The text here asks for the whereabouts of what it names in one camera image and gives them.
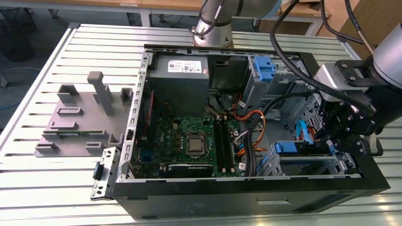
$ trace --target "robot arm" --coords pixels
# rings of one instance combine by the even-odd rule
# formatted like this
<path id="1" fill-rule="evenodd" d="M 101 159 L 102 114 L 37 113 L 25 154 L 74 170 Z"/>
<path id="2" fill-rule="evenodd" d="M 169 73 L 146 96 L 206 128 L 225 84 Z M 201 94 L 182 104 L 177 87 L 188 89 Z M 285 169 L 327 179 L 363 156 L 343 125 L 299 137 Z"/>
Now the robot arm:
<path id="1" fill-rule="evenodd" d="M 205 0 L 198 23 L 190 31 L 194 45 L 229 47 L 232 17 L 267 18 L 277 12 L 280 5 L 281 0 Z"/>

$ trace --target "white label sticker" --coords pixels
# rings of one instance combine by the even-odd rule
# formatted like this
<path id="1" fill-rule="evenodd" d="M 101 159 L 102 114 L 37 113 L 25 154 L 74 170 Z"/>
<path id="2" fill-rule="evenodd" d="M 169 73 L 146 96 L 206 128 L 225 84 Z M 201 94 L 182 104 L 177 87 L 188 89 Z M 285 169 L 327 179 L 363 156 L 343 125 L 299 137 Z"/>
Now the white label sticker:
<path id="1" fill-rule="evenodd" d="M 238 163 L 238 170 L 245 170 L 245 164 L 244 163 Z"/>
<path id="2" fill-rule="evenodd" d="M 188 60 L 170 60 L 168 72 L 173 73 L 201 73 L 201 62 Z"/>
<path id="3" fill-rule="evenodd" d="M 120 3 L 120 6 L 130 6 L 130 7 L 137 7 L 137 4 Z"/>
<path id="4" fill-rule="evenodd" d="M 244 102 L 242 102 L 242 101 L 238 101 L 238 106 L 240 106 L 241 108 L 244 108 L 244 107 L 245 107 L 245 104 L 244 104 Z"/>

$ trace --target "black cable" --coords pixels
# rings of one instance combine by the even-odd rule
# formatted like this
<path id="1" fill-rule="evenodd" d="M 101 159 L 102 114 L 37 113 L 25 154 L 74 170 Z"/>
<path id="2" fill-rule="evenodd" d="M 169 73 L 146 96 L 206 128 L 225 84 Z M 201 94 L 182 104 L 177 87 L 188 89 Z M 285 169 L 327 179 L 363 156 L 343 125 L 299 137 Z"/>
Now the black cable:
<path id="1" fill-rule="evenodd" d="M 181 15 L 181 17 L 180 17 L 180 19 L 177 20 L 177 22 L 176 22 L 174 24 L 170 24 L 168 21 L 165 21 L 165 20 L 158 16 L 158 14 L 156 14 L 156 16 L 162 20 L 162 22 L 165 22 L 165 23 L 169 24 L 169 27 L 170 27 L 170 28 L 173 28 L 173 26 L 176 26 L 176 25 L 181 22 L 182 17 L 184 17 L 184 15 Z"/>
<path id="2" fill-rule="evenodd" d="M 337 31 L 335 31 L 335 30 L 329 27 L 328 22 L 327 22 L 327 18 L 325 18 L 325 6 L 324 6 L 324 0 L 320 0 L 320 17 L 321 17 L 321 23 L 323 23 L 325 29 L 328 30 L 328 32 L 331 32 L 333 35 L 336 35 L 336 36 L 339 36 L 339 37 L 341 37 L 341 38 L 344 38 L 344 39 L 347 39 L 347 40 L 349 40 L 349 41 L 352 41 L 352 42 L 355 42 L 355 43 L 363 45 L 363 41 L 361 41 L 360 39 L 353 38 L 353 37 L 351 37 L 351 36 L 348 36 L 348 35 L 340 33 L 340 32 L 337 32 Z"/>
<path id="3" fill-rule="evenodd" d="M 170 25 L 170 28 L 173 28 L 173 26 L 176 26 L 181 22 L 182 17 L 184 17 L 184 15 L 181 16 L 180 20 L 174 24 Z"/>
<path id="4" fill-rule="evenodd" d="M 202 6 L 201 6 L 201 9 L 200 9 L 200 16 L 201 16 L 201 10 L 202 10 L 204 6 L 206 5 L 206 2 L 208 2 L 208 0 L 205 0 L 204 4 L 202 4 Z M 216 25 L 216 23 L 217 23 L 218 17 L 220 17 L 222 4 L 224 4 L 224 0 L 220 0 L 220 4 L 218 4 L 218 7 L 217 7 L 214 19 L 213 19 L 212 24 L 210 24 L 210 26 L 208 27 L 208 29 L 206 29 L 205 31 L 202 31 L 201 33 L 197 33 L 196 31 L 193 31 L 192 29 L 189 29 L 189 32 L 190 32 L 194 36 L 204 36 L 204 35 L 206 35 L 206 34 L 212 31 L 212 29 L 213 29 L 213 27 L 214 27 L 214 25 Z"/>
<path id="5" fill-rule="evenodd" d="M 297 92 L 297 93 L 291 93 L 291 94 L 287 94 L 287 95 L 283 95 L 283 96 L 277 97 L 264 107 L 263 114 L 265 115 L 268 113 L 268 111 L 271 109 L 273 109 L 275 106 L 279 103 L 281 103 L 281 101 L 287 100 L 288 98 L 291 98 L 291 97 L 308 97 L 311 95 L 312 95 L 311 92 Z M 256 171 L 256 163 L 255 163 L 256 160 L 255 160 L 255 153 L 253 153 L 253 147 L 252 147 L 251 137 L 252 137 L 252 131 L 253 131 L 255 127 L 256 127 L 256 124 L 257 124 L 259 120 L 260 120 L 260 117 L 256 117 L 253 119 L 252 124 L 251 124 L 251 128 L 248 129 L 248 132 L 247 132 L 247 134 L 244 136 L 244 140 L 242 140 L 245 154 L 247 154 L 247 160 L 251 158 L 251 160 L 247 161 L 247 165 L 245 165 L 245 172 L 249 172 L 249 174 L 248 174 L 249 177 L 253 177 L 256 175 L 256 172 L 255 172 Z"/>
<path id="6" fill-rule="evenodd" d="M 300 69 L 295 66 L 295 64 L 287 58 L 287 56 L 285 56 L 285 54 L 284 54 L 284 52 L 283 52 L 283 50 L 281 50 L 281 48 L 277 44 L 276 37 L 275 37 L 276 28 L 279 27 L 280 22 L 285 18 L 287 14 L 292 10 L 292 8 L 295 7 L 297 2 L 299 2 L 299 0 L 292 1 L 292 3 L 289 4 L 288 8 L 284 11 L 284 13 L 281 14 L 279 19 L 276 20 L 276 23 L 275 23 L 275 25 L 272 27 L 272 30 L 269 32 L 269 39 L 271 39 L 271 44 L 272 44 L 273 50 L 275 50 L 280 60 L 283 61 L 283 63 L 285 64 L 288 69 L 292 71 L 292 73 L 299 77 L 300 80 L 303 80 L 308 85 L 315 87 L 321 92 L 327 93 L 332 97 L 335 97 L 339 100 L 344 101 L 348 105 L 355 106 L 365 116 L 372 116 L 373 111 L 365 104 L 363 104 L 360 101 L 357 101 L 353 98 L 351 98 L 349 96 L 347 96 L 343 92 L 332 89 L 331 87 L 328 87 L 327 85 L 324 85 L 319 81 L 316 81 L 315 79 L 309 78 L 309 76 L 300 71 Z"/>
<path id="7" fill-rule="evenodd" d="M 351 23 L 353 28 L 356 29 L 356 31 L 359 32 L 361 30 L 356 17 L 353 16 L 352 10 L 351 10 L 351 5 L 349 5 L 349 0 L 344 0 L 344 5 L 345 5 L 345 11 L 347 11 L 347 15 L 349 17 Z"/>

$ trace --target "black power cable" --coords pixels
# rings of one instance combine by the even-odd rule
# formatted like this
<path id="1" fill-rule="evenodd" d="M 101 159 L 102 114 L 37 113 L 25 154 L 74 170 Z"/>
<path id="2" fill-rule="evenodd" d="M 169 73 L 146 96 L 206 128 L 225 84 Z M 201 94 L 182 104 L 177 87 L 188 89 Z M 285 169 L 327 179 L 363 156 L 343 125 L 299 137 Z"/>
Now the black power cable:
<path id="1" fill-rule="evenodd" d="M 373 47 L 372 47 L 372 45 L 367 41 L 367 37 L 365 37 L 365 35 L 364 35 L 363 31 L 361 31 L 361 28 L 359 26 L 356 17 L 353 16 L 351 5 L 349 5 L 349 0 L 344 0 L 344 6 L 345 6 L 347 15 L 349 17 L 352 26 L 356 29 L 356 32 L 357 32 L 359 38 L 361 39 L 363 45 L 365 46 L 368 52 L 371 54 L 373 54 Z"/>
<path id="2" fill-rule="evenodd" d="M 264 107 L 263 114 L 265 115 L 271 109 L 276 107 L 277 104 L 280 104 L 284 100 L 287 100 L 291 97 L 308 97 L 311 96 L 311 92 L 297 92 L 297 93 L 289 93 L 287 95 L 283 95 L 277 97 L 275 100 L 271 101 L 271 103 Z M 249 177 L 255 177 L 256 175 L 256 163 L 255 163 L 255 153 L 253 153 L 253 147 L 252 147 L 252 131 L 256 127 L 256 124 L 260 120 L 260 117 L 255 118 L 251 124 L 251 128 L 247 131 L 247 134 L 244 136 L 244 149 L 245 149 L 245 155 L 247 155 L 247 165 L 245 165 L 245 175 Z"/>
<path id="3" fill-rule="evenodd" d="M 283 50 L 281 50 L 281 48 L 277 44 L 276 37 L 275 37 L 276 28 L 279 27 L 280 22 L 285 18 L 287 14 L 292 10 L 292 8 L 295 7 L 297 2 L 299 2 L 299 0 L 292 1 L 292 3 L 289 4 L 288 8 L 284 11 L 284 13 L 281 14 L 279 19 L 276 20 L 276 23 L 275 23 L 275 25 L 272 27 L 272 30 L 269 32 L 269 39 L 271 39 L 271 44 L 272 44 L 273 50 L 275 50 L 280 60 L 283 61 L 283 63 L 285 64 L 288 69 L 292 71 L 292 73 L 299 77 L 300 80 L 303 80 L 308 85 L 315 87 L 321 92 L 327 93 L 332 97 L 335 97 L 339 100 L 344 101 L 348 105 L 355 106 L 365 116 L 372 116 L 373 110 L 365 104 L 363 104 L 360 101 L 357 101 L 353 98 L 351 98 L 349 96 L 347 96 L 343 92 L 332 89 L 331 87 L 328 87 L 327 85 L 324 85 L 319 81 L 316 81 L 315 79 L 309 78 L 309 76 L 300 71 L 300 69 L 295 66 L 295 64 L 287 58 L 287 56 L 285 56 L 285 54 L 284 54 L 284 52 L 283 52 Z"/>
<path id="4" fill-rule="evenodd" d="M 347 15 L 349 17 L 351 23 L 353 28 L 356 29 L 356 31 L 360 31 L 361 28 L 359 26 L 356 17 L 353 16 L 352 10 L 351 10 L 351 5 L 349 5 L 349 0 L 344 0 L 344 5 L 345 5 L 345 11 L 347 11 Z"/>
<path id="5" fill-rule="evenodd" d="M 206 2 L 208 2 L 208 0 L 204 1 L 202 6 L 201 6 L 201 8 L 200 8 L 200 14 L 198 14 L 200 17 L 201 17 L 201 11 L 202 11 L 202 8 L 204 8 L 205 5 L 206 5 Z M 189 32 L 190 32 L 194 36 L 204 36 L 204 35 L 206 35 L 206 34 L 212 31 L 212 29 L 213 29 L 213 27 L 214 27 L 214 25 L 216 25 L 216 23 L 217 23 L 217 20 L 218 20 L 218 16 L 220 16 L 220 13 L 221 13 L 221 7 L 222 7 L 222 4 L 224 4 L 224 0 L 220 0 L 220 4 L 218 4 L 218 7 L 217 7 L 214 19 L 213 19 L 212 24 L 210 24 L 210 26 L 208 27 L 208 29 L 206 29 L 205 31 L 200 32 L 200 33 L 197 33 L 196 31 L 193 31 L 192 29 L 189 29 Z"/>
<path id="6" fill-rule="evenodd" d="M 336 35 L 336 36 L 339 36 L 339 37 L 341 37 L 341 38 L 344 38 L 344 39 L 347 39 L 347 40 L 349 40 L 349 41 L 352 41 L 352 42 L 355 42 L 355 43 L 357 43 L 357 44 L 361 44 L 361 45 L 364 44 L 363 41 L 361 41 L 360 39 L 356 39 L 356 38 L 353 38 L 353 37 L 351 37 L 351 36 L 348 36 L 348 35 L 340 33 L 340 32 L 337 32 L 337 31 L 335 31 L 335 30 L 329 27 L 328 22 L 327 22 L 327 18 L 325 18 L 325 6 L 324 6 L 324 0 L 320 0 L 320 17 L 321 17 L 321 23 L 323 23 L 325 29 L 328 30 L 328 32 L 331 32 L 333 35 Z"/>

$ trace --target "aluminum workbench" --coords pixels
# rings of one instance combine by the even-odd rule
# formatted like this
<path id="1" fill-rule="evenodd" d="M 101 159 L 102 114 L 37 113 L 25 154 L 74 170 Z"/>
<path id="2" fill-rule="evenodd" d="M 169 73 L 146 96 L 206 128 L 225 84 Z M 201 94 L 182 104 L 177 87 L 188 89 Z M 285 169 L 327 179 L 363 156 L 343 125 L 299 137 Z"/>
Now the aluminum workbench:
<path id="1" fill-rule="evenodd" d="M 272 50 L 268 35 L 233 33 L 234 48 Z M 114 201 L 89 201 L 97 157 L 35 158 L 31 153 L 50 118 L 60 84 L 93 91 L 89 71 L 102 71 L 110 91 L 137 82 L 142 45 L 190 45 L 190 33 L 162 29 L 81 24 L 69 28 L 0 136 L 0 225 L 108 225 L 134 221 Z M 319 64 L 356 58 L 336 39 L 277 35 L 284 51 L 311 52 Z M 402 222 L 402 121 L 379 135 L 384 154 L 376 163 L 391 189 L 348 201 L 319 214 L 182 218 L 152 225 L 389 225 Z"/>

